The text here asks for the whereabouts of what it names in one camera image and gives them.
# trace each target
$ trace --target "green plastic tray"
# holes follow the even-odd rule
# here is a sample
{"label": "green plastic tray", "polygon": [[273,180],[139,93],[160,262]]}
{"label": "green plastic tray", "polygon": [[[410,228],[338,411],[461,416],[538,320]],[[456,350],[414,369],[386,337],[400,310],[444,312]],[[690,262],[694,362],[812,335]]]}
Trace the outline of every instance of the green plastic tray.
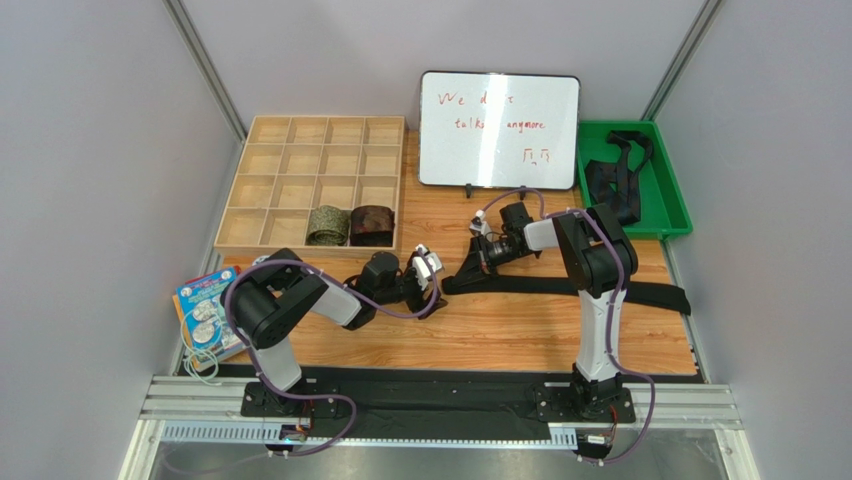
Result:
{"label": "green plastic tray", "polygon": [[[677,179],[669,162],[660,130],[654,122],[588,121],[580,122],[577,133],[577,164],[583,202],[592,205],[586,184],[586,165],[590,160],[616,162],[621,149],[606,143],[611,130],[638,130],[654,141],[654,156],[639,172],[639,195],[642,201],[642,220],[624,227],[632,239],[659,239],[678,237],[692,232],[692,221],[680,194]],[[628,166],[633,169],[642,161],[644,150],[633,145]]]}

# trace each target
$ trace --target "metal floor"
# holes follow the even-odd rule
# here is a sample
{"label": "metal floor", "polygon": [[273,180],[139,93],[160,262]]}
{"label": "metal floor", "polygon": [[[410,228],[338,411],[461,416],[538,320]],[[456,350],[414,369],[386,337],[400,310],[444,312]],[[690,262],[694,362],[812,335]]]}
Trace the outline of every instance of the metal floor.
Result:
{"label": "metal floor", "polygon": [[[627,447],[635,438],[633,431],[618,433],[614,451]],[[160,445],[160,454],[168,454],[171,465],[188,470],[216,468],[264,451],[257,445]],[[158,457],[150,478],[187,477],[166,470]],[[199,478],[719,480],[728,477],[712,430],[651,430],[628,460],[605,468],[580,464],[570,451],[339,446],[305,458],[264,458]]]}

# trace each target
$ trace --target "whiteboard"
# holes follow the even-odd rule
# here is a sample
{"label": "whiteboard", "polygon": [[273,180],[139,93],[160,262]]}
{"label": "whiteboard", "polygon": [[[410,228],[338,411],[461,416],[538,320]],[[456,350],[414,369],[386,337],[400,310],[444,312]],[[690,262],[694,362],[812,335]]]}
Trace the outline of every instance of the whiteboard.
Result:
{"label": "whiteboard", "polygon": [[576,77],[426,72],[420,181],[569,189],[579,106]]}

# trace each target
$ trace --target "cable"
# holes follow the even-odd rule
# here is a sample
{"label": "cable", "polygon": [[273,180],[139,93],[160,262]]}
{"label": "cable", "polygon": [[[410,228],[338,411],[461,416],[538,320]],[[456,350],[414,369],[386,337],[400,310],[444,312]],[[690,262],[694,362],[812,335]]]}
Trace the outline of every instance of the cable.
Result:
{"label": "cable", "polygon": [[[184,354],[184,357],[183,357],[183,369],[186,370],[186,373],[190,377],[204,383],[205,385],[210,385],[211,387],[219,387],[219,386],[222,385],[221,383],[210,381],[210,380],[216,378],[216,375],[219,374],[219,357],[217,357],[216,353],[209,348],[195,348],[194,345],[191,345],[190,343],[188,343],[186,341],[186,336],[184,336],[184,334],[183,334],[184,329],[186,329],[186,334],[192,335],[192,333],[190,333],[190,331],[189,331],[189,327],[186,324],[186,315],[189,315],[189,314],[192,314],[192,311],[190,311],[188,314],[182,314],[180,316],[180,340],[181,340],[181,342],[183,342],[184,348],[186,348],[186,353]],[[216,318],[217,319],[219,318],[219,312],[216,312]],[[221,338],[222,338],[222,326],[220,325],[219,326],[219,336],[216,338],[216,341],[214,341],[213,343],[215,344]],[[199,372],[198,369],[195,368],[195,362],[193,362],[193,360],[195,360],[195,361],[198,362],[199,365],[201,365],[202,363],[204,363],[204,358],[207,358],[211,362],[213,362],[213,372],[209,373],[207,375],[202,375],[201,372]]]}
{"label": "cable", "polygon": [[539,207],[540,207],[538,216],[541,217],[542,219],[547,218],[544,215],[544,195],[542,195],[541,192],[539,192],[538,190],[536,190],[534,188],[527,188],[527,187],[516,188],[514,190],[509,190],[508,192],[501,193],[500,195],[497,195],[496,197],[491,199],[491,201],[488,202],[484,207],[482,207],[482,211],[483,212],[487,211],[495,203],[497,203],[498,201],[508,197],[509,195],[514,195],[516,193],[521,193],[521,192],[529,192],[529,193],[532,193],[533,195],[537,196]]}
{"label": "cable", "polygon": [[609,411],[612,412],[612,428],[609,430],[609,444],[615,444],[615,427],[618,426],[618,412],[615,411],[615,407],[612,405],[609,406]]}
{"label": "cable", "polygon": [[[258,270],[262,270],[264,268],[270,268],[270,267],[299,267],[299,268],[303,268],[310,273],[319,275],[321,278],[325,279],[329,283],[336,285],[337,287],[345,289],[346,291],[349,292],[350,295],[355,296],[355,298],[358,298],[359,300],[361,300],[362,302],[372,306],[376,310],[385,312],[386,314],[397,317],[397,318],[418,318],[421,315],[428,313],[432,309],[432,307],[435,306],[435,303],[438,301],[438,279],[436,278],[435,271],[432,269],[432,265],[429,263],[429,261],[426,259],[426,257],[422,253],[420,253],[419,251],[416,251],[415,253],[426,264],[426,270],[429,272],[429,278],[432,279],[432,295],[429,299],[429,303],[427,303],[426,307],[424,307],[423,310],[421,310],[419,312],[415,312],[415,313],[412,313],[412,314],[401,314],[401,313],[396,313],[394,311],[388,310],[388,309],[382,307],[381,305],[377,304],[376,302],[370,300],[369,298],[365,297],[364,295],[358,293],[357,291],[347,288],[344,284],[338,282],[333,277],[326,275],[323,270],[318,269],[318,268],[316,268],[316,267],[314,267],[314,266],[312,266],[308,263],[301,262],[301,261],[298,261],[298,260],[266,260],[265,262],[259,263],[257,265],[254,265],[254,266],[249,267],[246,270],[244,270],[233,282],[231,282],[230,285],[228,285],[228,288],[225,289],[225,299],[224,299],[224,305],[223,305],[223,307],[225,308],[225,319],[228,321],[228,325],[230,325],[231,330],[233,330],[234,334],[236,334],[237,337],[239,337],[239,339],[242,340],[242,342],[244,344],[251,347],[251,341],[245,336],[245,334],[242,331],[240,331],[239,328],[237,328],[237,325],[234,322],[234,316],[233,316],[234,290],[236,290],[237,286],[239,284],[241,284],[242,282],[244,282],[248,278],[249,274],[256,272]],[[336,443],[338,440],[343,438],[343,436],[346,435],[346,433],[348,433],[349,430],[352,428],[352,425],[355,423],[355,417],[356,417],[357,412],[358,412],[358,407],[355,405],[355,401],[353,401],[351,398],[349,398],[345,395],[338,395],[338,394],[297,395],[297,394],[294,394],[294,393],[289,393],[289,392],[286,392],[284,390],[281,390],[278,387],[276,387],[275,385],[273,385],[272,381],[270,381],[269,378],[267,378],[267,376],[263,373],[263,370],[260,368],[260,363],[258,362],[257,357],[254,354],[253,348],[248,349],[248,354],[249,354],[249,358],[251,359],[251,363],[252,363],[252,365],[254,365],[254,369],[257,372],[258,378],[263,383],[263,385],[272,393],[275,393],[276,395],[279,395],[279,396],[284,397],[284,398],[289,398],[291,400],[303,400],[303,401],[328,400],[328,399],[339,400],[339,401],[348,403],[349,406],[352,408],[352,413],[349,415],[349,421],[346,423],[346,426],[344,426],[343,429],[339,433],[337,433],[337,435],[333,436],[331,439],[329,439],[327,442],[325,442],[321,445],[318,445],[318,446],[313,447],[313,448],[309,448],[307,450],[292,452],[292,453],[289,454],[289,456],[291,456],[291,457],[303,457],[303,456],[306,456],[306,455],[311,455],[311,454],[319,453],[323,450],[326,450],[327,448],[331,447],[334,443]]]}
{"label": "cable", "polygon": [[435,272],[434,272],[434,270],[432,270],[432,265],[429,263],[429,261],[426,259],[426,257],[423,256],[423,254],[421,254],[420,252],[417,252],[417,256],[419,256],[423,260],[423,263],[426,264],[426,270],[429,271],[429,276],[432,279],[432,285],[433,285],[432,295],[429,297],[429,302],[419,312],[397,313],[397,312],[394,312],[393,310],[389,310],[389,309],[379,305],[378,303],[374,302],[370,298],[362,295],[360,292],[357,292],[357,291],[347,287],[345,284],[339,282],[334,277],[326,274],[322,269],[314,267],[311,264],[301,262],[299,260],[267,260],[263,263],[257,264],[253,267],[249,267],[249,268],[243,270],[243,272],[240,274],[240,276],[237,277],[236,280],[231,282],[230,285],[228,285],[228,288],[225,290],[225,305],[224,305],[224,307],[225,307],[225,319],[228,320],[228,324],[231,325],[231,330],[234,330],[234,333],[238,337],[240,337],[240,340],[242,340],[243,343],[245,343],[246,345],[250,345],[251,343],[248,341],[248,339],[246,339],[245,335],[242,335],[241,333],[237,332],[236,329],[234,328],[233,322],[231,321],[232,318],[231,318],[231,309],[230,309],[230,306],[231,306],[231,304],[230,304],[231,300],[230,299],[233,296],[233,291],[236,288],[236,285],[239,285],[240,283],[242,283],[244,281],[243,279],[247,278],[248,274],[256,272],[258,270],[262,270],[264,268],[269,268],[269,267],[299,267],[299,268],[303,268],[303,269],[307,270],[309,273],[319,275],[321,278],[327,280],[332,285],[335,285],[339,288],[346,290],[347,292],[349,292],[350,295],[354,296],[358,300],[366,303],[367,305],[375,308],[376,310],[378,310],[380,312],[383,312],[387,315],[390,315],[390,316],[396,317],[396,318],[419,318],[420,316],[429,313],[429,311],[432,310],[432,307],[435,306],[435,303],[438,302],[438,290],[437,290],[438,284],[437,284],[437,279],[435,278]]}
{"label": "cable", "polygon": [[[645,439],[645,435],[647,435],[648,433],[648,427],[651,425],[651,417],[654,415],[654,405],[657,401],[657,388],[654,384],[654,379],[651,378],[650,375],[641,372],[636,372],[634,370],[630,370],[623,367],[618,362],[618,359],[616,359],[615,356],[613,356],[612,354],[612,320],[615,316],[616,298],[624,286],[625,277],[624,265],[621,264],[621,260],[618,258],[618,253],[615,251],[615,247],[612,246],[612,242],[610,242],[606,235],[604,235],[603,231],[601,230],[601,227],[598,226],[597,222],[595,222],[585,210],[571,208],[566,210],[565,214],[579,214],[586,220],[586,222],[588,222],[588,224],[592,227],[592,230],[595,231],[595,234],[597,234],[598,238],[600,238],[601,242],[603,242],[604,247],[606,247],[609,254],[612,255],[613,260],[615,260],[616,269],[618,270],[618,283],[615,285],[615,290],[612,291],[612,295],[610,296],[606,312],[606,354],[609,357],[609,361],[612,362],[613,366],[615,366],[615,368],[617,368],[618,371],[622,374],[639,377],[648,382],[648,386],[651,387],[651,401],[648,405],[648,414],[645,416],[645,423],[642,425],[642,430],[639,431],[639,436],[636,438],[636,441],[633,442],[633,444],[630,445],[627,450],[620,453],[619,455],[616,455],[615,457],[608,458],[606,460],[582,459],[592,465],[611,465],[629,457],[636,449],[636,447],[639,446],[640,443],[642,443],[642,440]],[[550,214],[547,216],[547,218],[551,218],[552,216],[557,216],[557,214]]]}
{"label": "cable", "polygon": [[225,472],[225,471],[230,470],[234,467],[238,467],[238,466],[240,466],[244,463],[249,463],[249,462],[253,462],[255,460],[260,460],[261,458],[270,458],[270,456],[271,456],[270,452],[259,453],[257,455],[253,455],[251,457],[246,457],[246,458],[243,458],[241,460],[237,460],[236,462],[229,463],[228,465],[223,465],[221,467],[211,468],[211,469],[208,469],[208,470],[183,470],[181,468],[174,467],[174,466],[172,466],[171,463],[169,463],[169,461],[168,461],[169,455],[170,454],[163,455],[160,458],[160,463],[162,463],[163,466],[166,467],[166,470],[168,470],[172,473],[175,473],[177,475],[185,475],[185,476],[192,476],[192,477],[200,477],[202,475],[210,475],[211,473]]}

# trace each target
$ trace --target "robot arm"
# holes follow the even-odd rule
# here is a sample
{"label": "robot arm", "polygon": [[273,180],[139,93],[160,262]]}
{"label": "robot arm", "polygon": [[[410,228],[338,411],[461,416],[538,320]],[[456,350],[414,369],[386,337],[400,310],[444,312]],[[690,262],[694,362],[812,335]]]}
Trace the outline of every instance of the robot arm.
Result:
{"label": "robot arm", "polygon": [[[624,234],[624,230],[614,220],[611,211],[596,206],[587,210],[602,228],[615,247],[622,261],[625,274],[635,273],[638,268],[636,251]],[[562,252],[568,278],[579,291],[582,311],[582,340],[580,353],[575,364],[576,369],[587,381],[600,381],[614,378],[618,369],[612,364],[612,357],[618,358],[618,332],[621,307],[624,304],[626,290],[618,292],[615,298],[615,311],[612,318],[609,349],[606,338],[606,313],[612,290],[618,280],[618,270],[613,259],[602,244],[592,245],[592,229],[585,220],[573,214],[533,222],[524,227],[524,238],[530,250],[541,251],[559,248]]]}
{"label": "robot arm", "polygon": [[[270,260],[300,262],[299,257],[289,249],[279,250],[264,261]],[[432,279],[430,268],[426,268],[425,262],[429,262],[432,273],[443,270],[440,258],[423,245],[419,245],[418,252],[412,254],[406,271],[401,275],[398,275],[399,261],[396,256],[390,253],[376,254],[364,267],[364,272],[370,274],[367,276],[372,281],[362,281],[361,278],[365,276],[362,272],[362,275],[356,277],[357,283],[348,283],[346,286],[373,303],[384,305],[406,301],[412,312],[421,312],[428,304],[423,295]],[[242,336],[249,340],[248,347],[252,349],[260,370],[275,387],[286,391],[302,377],[289,334],[308,312],[327,317],[349,330],[360,328],[373,319],[375,306],[356,298],[346,291],[348,288],[341,288],[299,266],[289,265],[255,270],[234,288],[234,324],[241,330]],[[273,292],[280,292],[280,295],[276,296]],[[444,304],[439,299],[419,318],[426,318]]]}
{"label": "robot arm", "polygon": [[[638,260],[633,245],[614,213],[603,205],[591,207],[586,212],[615,248],[624,270],[625,282],[628,281],[630,275],[638,269]],[[578,291],[582,310],[582,337],[580,353],[574,364],[572,385],[575,390],[572,403],[579,415],[593,418],[605,411],[607,402],[613,401],[622,391],[621,375],[612,358],[616,361],[618,359],[620,314],[626,297],[623,288],[614,297],[610,335],[607,338],[607,311],[618,283],[615,260],[606,247],[599,243],[601,239],[597,238],[594,229],[582,216],[565,213],[533,221],[520,202],[501,209],[500,216],[503,220],[502,234],[494,241],[482,233],[491,230],[483,212],[477,212],[471,221],[470,230],[474,234],[471,250],[476,252],[479,265],[475,266],[475,271],[471,267],[471,272],[465,272],[467,278],[476,281],[482,275],[494,277],[498,265],[528,255],[538,255],[549,248],[560,250],[568,280]]]}

